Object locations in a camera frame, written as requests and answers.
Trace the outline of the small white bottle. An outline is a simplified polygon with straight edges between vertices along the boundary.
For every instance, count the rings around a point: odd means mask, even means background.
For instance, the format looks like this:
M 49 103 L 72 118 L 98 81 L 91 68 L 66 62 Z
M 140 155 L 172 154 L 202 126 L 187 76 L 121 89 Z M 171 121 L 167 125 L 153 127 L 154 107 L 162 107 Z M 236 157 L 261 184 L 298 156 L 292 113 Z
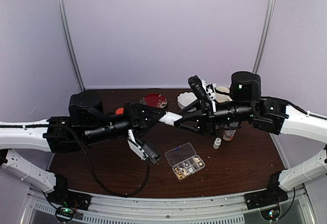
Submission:
M 214 149 L 219 149 L 221 146 L 221 138 L 215 138 L 214 143 L 213 143 L 213 148 Z
M 165 115 L 159 119 L 159 122 L 164 123 L 166 125 L 174 126 L 174 123 L 181 118 L 181 115 L 167 111 Z

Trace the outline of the orange pill bottle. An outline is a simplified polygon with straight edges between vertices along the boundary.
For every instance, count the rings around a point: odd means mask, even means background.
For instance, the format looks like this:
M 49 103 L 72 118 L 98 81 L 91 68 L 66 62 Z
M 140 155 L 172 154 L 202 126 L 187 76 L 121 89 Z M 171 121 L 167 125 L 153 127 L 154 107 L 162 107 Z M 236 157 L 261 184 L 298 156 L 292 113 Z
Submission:
M 115 114 L 116 115 L 121 115 L 121 114 L 123 114 L 124 113 L 124 108 L 123 107 L 120 107 L 120 108 L 118 108 L 116 111 L 115 111 Z

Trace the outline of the grey cap supplement bottle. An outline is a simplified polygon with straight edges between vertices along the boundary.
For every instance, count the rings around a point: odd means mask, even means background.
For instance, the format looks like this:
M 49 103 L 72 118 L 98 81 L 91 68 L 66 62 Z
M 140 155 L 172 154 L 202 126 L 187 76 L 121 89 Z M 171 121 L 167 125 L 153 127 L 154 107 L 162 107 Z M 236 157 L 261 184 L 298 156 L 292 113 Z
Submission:
M 236 127 L 231 127 L 231 126 L 226 125 L 224 128 L 224 131 L 223 131 L 222 139 L 227 142 L 232 141 L 234 138 L 235 132 L 236 132 Z

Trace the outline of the clear plastic pill organizer box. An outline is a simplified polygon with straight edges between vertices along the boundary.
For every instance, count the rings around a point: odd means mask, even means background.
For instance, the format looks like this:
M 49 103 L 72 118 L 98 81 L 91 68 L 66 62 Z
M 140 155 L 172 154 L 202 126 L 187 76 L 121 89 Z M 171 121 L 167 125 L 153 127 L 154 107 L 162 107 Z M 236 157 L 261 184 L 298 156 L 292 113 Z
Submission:
M 205 168 L 205 162 L 191 143 L 185 143 L 165 152 L 166 160 L 178 180 Z

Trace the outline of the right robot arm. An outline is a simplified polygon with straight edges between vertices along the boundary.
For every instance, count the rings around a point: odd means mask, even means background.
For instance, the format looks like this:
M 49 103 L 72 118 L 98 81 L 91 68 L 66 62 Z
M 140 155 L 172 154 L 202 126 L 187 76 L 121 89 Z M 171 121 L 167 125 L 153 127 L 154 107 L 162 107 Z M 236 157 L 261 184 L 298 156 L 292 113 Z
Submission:
M 173 122 L 178 128 L 198 134 L 213 132 L 217 125 L 241 124 L 270 134 L 300 136 L 326 143 L 326 117 L 294 105 L 290 101 L 264 97 L 258 74 L 238 71 L 231 76 L 227 96 L 230 101 L 219 103 L 215 84 L 192 76 L 188 83 L 196 101 L 181 110 L 183 116 Z

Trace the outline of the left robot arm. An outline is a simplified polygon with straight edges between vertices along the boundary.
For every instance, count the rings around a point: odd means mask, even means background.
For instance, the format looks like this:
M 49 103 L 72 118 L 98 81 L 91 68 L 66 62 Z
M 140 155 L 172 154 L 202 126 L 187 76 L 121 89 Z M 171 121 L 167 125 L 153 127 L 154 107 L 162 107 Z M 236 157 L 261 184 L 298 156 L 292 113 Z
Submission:
M 72 95 L 68 117 L 50 117 L 36 122 L 1 123 L 1 168 L 9 170 L 63 206 L 74 198 L 65 177 L 47 172 L 22 158 L 17 149 L 34 149 L 51 153 L 83 151 L 94 144 L 125 137 L 130 148 L 146 161 L 158 155 L 136 135 L 146 134 L 158 122 L 173 125 L 179 115 L 143 104 L 124 105 L 122 114 L 103 112 L 102 97 L 93 91 Z

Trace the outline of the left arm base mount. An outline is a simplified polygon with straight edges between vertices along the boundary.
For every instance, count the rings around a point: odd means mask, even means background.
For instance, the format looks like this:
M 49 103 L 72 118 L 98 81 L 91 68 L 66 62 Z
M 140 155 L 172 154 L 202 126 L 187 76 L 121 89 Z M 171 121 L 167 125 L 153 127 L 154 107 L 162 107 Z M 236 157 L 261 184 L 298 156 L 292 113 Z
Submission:
M 91 202 L 91 195 L 68 190 L 67 194 L 60 195 L 55 192 L 45 194 L 51 203 L 66 206 L 77 210 L 87 211 Z

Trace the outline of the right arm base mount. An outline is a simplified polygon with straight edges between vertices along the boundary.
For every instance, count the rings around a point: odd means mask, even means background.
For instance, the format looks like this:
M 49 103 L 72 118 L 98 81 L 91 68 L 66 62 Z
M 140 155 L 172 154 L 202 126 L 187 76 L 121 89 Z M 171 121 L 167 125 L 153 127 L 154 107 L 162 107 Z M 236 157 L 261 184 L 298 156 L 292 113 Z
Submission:
M 244 195 L 248 210 L 262 208 L 270 205 L 278 204 L 288 200 L 287 192 L 281 190 L 262 190 Z

